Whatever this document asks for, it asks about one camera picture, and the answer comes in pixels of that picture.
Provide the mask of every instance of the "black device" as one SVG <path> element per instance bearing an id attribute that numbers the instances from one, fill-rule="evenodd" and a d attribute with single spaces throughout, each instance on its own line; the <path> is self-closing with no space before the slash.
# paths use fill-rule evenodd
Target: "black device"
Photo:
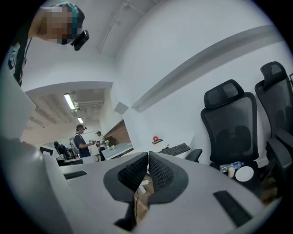
<path id="1" fill-rule="evenodd" d="M 88 34 L 88 30 L 83 30 L 82 33 L 74 39 L 71 45 L 74 46 L 75 51 L 80 50 L 80 48 L 88 41 L 89 38 L 90 36 Z"/>
<path id="2" fill-rule="evenodd" d="M 190 147 L 188 147 L 187 144 L 183 143 L 172 148 L 164 148 L 159 153 L 176 156 L 188 150 L 190 150 Z"/>

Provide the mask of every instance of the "black cap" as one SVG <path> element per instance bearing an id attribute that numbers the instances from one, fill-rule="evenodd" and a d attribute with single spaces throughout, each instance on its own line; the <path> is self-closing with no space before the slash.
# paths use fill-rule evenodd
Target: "black cap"
<path id="1" fill-rule="evenodd" d="M 78 131 L 79 128 L 82 128 L 83 129 L 83 125 L 82 124 L 77 125 L 76 131 Z"/>

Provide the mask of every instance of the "cable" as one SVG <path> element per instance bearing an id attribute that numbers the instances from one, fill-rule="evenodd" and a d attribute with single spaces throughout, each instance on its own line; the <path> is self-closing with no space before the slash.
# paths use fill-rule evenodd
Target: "cable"
<path id="1" fill-rule="evenodd" d="M 138 189 L 137 189 L 137 199 L 136 199 L 136 217 L 137 217 L 137 201 L 138 201 Z"/>

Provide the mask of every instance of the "chair headrest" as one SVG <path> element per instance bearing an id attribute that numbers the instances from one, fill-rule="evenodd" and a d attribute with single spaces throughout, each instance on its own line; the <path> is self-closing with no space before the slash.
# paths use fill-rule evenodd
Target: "chair headrest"
<path id="1" fill-rule="evenodd" d="M 223 106 L 238 100 L 244 95 L 241 86 L 234 80 L 228 80 L 205 93 L 207 109 Z"/>
<path id="2" fill-rule="evenodd" d="M 265 87 L 267 90 L 272 85 L 287 78 L 287 73 L 282 64 L 277 61 L 267 63 L 260 68 L 265 78 Z"/>

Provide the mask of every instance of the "chair armrest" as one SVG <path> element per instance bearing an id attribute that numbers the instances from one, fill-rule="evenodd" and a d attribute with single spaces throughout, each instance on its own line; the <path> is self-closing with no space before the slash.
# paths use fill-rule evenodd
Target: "chair armrest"
<path id="1" fill-rule="evenodd" d="M 292 165 L 292 157 L 287 148 L 276 138 L 269 139 L 267 146 L 278 167 L 283 171 L 289 170 Z"/>
<path id="2" fill-rule="evenodd" d="M 201 153 L 202 153 L 202 149 L 194 149 L 191 151 L 189 155 L 187 155 L 185 159 L 198 163 L 198 158 L 200 157 Z"/>
<path id="3" fill-rule="evenodd" d="M 293 148 L 293 136 L 283 129 L 278 129 L 275 133 L 276 138 L 287 147 Z"/>

